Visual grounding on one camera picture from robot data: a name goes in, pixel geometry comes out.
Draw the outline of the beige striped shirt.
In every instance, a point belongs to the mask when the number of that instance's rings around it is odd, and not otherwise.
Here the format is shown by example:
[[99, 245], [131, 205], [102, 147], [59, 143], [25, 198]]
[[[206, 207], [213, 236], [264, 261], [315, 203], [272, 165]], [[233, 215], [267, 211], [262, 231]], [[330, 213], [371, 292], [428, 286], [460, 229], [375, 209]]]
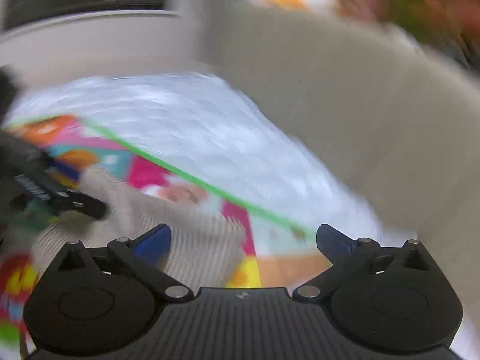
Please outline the beige striped shirt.
[[40, 272], [66, 242], [104, 247], [119, 237], [133, 240], [160, 224], [171, 228], [172, 246], [154, 265], [193, 291], [226, 286], [244, 258], [243, 228], [233, 219], [151, 197], [97, 166], [83, 173], [79, 189], [106, 203], [109, 211], [103, 220], [68, 212], [41, 232], [31, 248]]

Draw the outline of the colourful cartoon play mat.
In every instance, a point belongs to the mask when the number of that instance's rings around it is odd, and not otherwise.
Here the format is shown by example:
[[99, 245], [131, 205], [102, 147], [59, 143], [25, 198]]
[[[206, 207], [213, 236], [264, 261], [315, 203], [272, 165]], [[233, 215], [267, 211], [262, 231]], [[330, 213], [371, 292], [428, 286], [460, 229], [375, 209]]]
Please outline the colourful cartoon play mat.
[[[226, 287], [295, 288], [329, 268], [312, 234], [292, 224], [279, 224], [243, 204], [222, 197], [212, 188], [181, 176], [137, 150], [109, 138], [83, 120], [61, 115], [13, 128], [21, 139], [45, 149], [83, 173], [100, 167], [138, 191], [171, 202], [183, 203], [208, 214], [222, 215], [241, 224], [244, 258]], [[22, 313], [33, 286], [43, 271], [32, 261], [35, 238], [58, 221], [36, 202], [19, 213], [16, 226], [6, 234], [1, 250], [1, 357], [24, 359], [33, 350]]]

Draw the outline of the white quilted mattress cover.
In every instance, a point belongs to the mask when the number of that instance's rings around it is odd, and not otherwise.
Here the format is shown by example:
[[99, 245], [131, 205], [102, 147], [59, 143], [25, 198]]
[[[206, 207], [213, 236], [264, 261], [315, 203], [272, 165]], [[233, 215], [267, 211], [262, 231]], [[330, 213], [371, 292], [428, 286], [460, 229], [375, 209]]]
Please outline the white quilted mattress cover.
[[293, 289], [327, 267], [315, 245], [329, 224], [347, 236], [400, 246], [416, 233], [391, 228], [298, 139], [215, 76], [101, 76], [21, 94], [7, 114], [18, 125], [72, 115], [171, 169], [168, 181], [201, 183], [202, 204], [222, 197], [248, 213], [255, 258], [249, 284]]

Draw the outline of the beige padded headboard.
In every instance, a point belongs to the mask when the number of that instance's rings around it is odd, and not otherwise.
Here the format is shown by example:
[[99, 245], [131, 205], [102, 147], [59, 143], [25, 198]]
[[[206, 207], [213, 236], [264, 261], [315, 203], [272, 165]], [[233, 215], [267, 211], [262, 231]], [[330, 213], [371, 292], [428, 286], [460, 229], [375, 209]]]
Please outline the beige padded headboard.
[[216, 73], [298, 137], [382, 221], [426, 244], [479, 320], [479, 78], [334, 16], [233, 4]]

